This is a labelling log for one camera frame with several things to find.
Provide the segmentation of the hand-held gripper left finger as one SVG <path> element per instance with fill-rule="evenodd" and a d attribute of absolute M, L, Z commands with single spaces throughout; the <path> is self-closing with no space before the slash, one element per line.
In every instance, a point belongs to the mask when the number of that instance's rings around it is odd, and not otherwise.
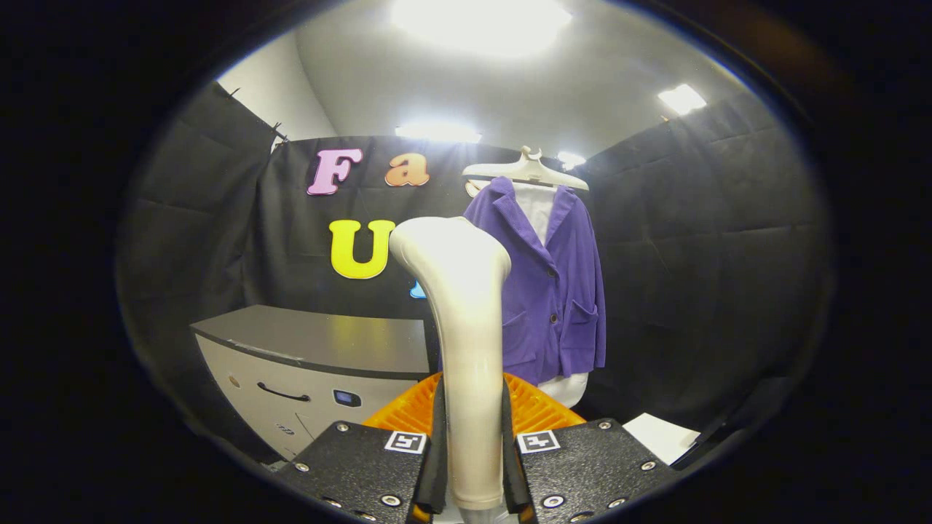
<path fill-rule="evenodd" d="M 289 490 L 360 523 L 433 523 L 447 503 L 441 373 L 362 424 L 335 421 L 277 471 Z"/>

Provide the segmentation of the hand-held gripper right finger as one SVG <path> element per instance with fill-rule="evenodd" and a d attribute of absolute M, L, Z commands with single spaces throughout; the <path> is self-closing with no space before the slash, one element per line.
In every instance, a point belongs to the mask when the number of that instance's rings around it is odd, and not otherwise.
<path fill-rule="evenodd" d="M 504 384 L 504 501 L 519 523 L 600 520 L 678 481 L 620 422 L 583 420 L 510 374 Z"/>

